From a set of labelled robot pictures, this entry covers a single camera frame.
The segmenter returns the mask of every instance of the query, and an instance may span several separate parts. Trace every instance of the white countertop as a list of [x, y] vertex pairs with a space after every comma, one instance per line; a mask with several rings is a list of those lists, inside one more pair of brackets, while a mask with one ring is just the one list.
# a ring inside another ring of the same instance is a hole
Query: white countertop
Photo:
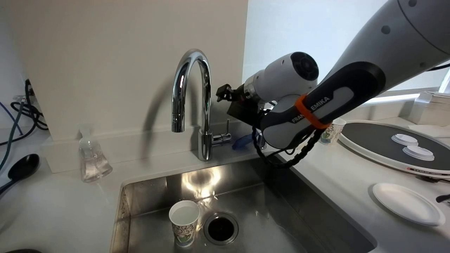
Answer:
[[[84, 183], [78, 172], [51, 173], [47, 163], [41, 163], [36, 176], [0, 199], [0, 252], [20, 248], [57, 253], [109, 252], [123, 183], [255, 158], [254, 152], [237, 155], [223, 149], [223, 154], [231, 159], [206, 165], [193, 154], [172, 154], [159, 156], [151, 169], [131, 162], [96, 183]], [[383, 210], [369, 196], [369, 189], [389, 182], [435, 199], [450, 193], [450, 183], [425, 183], [369, 162], [335, 142], [318, 144], [296, 169], [377, 241], [375, 252], [449, 252], [449, 206], [439, 206], [446, 225], [422, 228]]]

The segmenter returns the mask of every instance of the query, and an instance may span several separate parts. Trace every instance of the stainless steel sink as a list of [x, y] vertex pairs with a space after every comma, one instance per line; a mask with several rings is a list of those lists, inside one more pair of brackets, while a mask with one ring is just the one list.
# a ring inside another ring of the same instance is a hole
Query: stainless steel sink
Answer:
[[[370, 252], [376, 242], [296, 170], [261, 161], [127, 185], [121, 190], [112, 252]], [[203, 207], [196, 244], [175, 245], [169, 208]], [[230, 235], [210, 235], [221, 217]]]

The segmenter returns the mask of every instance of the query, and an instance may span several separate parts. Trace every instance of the faucet spout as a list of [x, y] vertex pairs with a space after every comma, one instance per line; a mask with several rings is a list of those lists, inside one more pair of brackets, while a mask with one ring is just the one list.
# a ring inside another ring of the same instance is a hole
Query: faucet spout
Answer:
[[211, 83], [210, 83], [210, 65], [206, 54], [199, 50], [188, 51], [181, 59], [172, 85], [172, 131], [185, 131], [185, 104], [186, 104], [186, 89], [188, 76], [190, 75], [192, 66], [199, 64], [202, 73], [203, 86], [203, 117], [199, 133], [199, 158], [202, 161], [211, 159], [211, 134], [210, 134], [210, 106], [211, 106]]

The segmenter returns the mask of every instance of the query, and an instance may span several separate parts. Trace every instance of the white plate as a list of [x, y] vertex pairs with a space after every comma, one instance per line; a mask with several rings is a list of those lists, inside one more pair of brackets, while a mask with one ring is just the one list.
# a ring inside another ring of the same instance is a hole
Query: white plate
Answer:
[[377, 201], [399, 217], [427, 227], [439, 227], [446, 222], [442, 211], [417, 192], [390, 183], [379, 183], [372, 187]]

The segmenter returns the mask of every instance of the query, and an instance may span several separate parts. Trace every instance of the paper cup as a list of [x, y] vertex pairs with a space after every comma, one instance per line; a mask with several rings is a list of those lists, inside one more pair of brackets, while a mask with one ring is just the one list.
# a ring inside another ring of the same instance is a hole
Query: paper cup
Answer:
[[200, 207], [195, 201], [179, 201], [169, 211], [175, 241], [188, 248], [195, 244]]

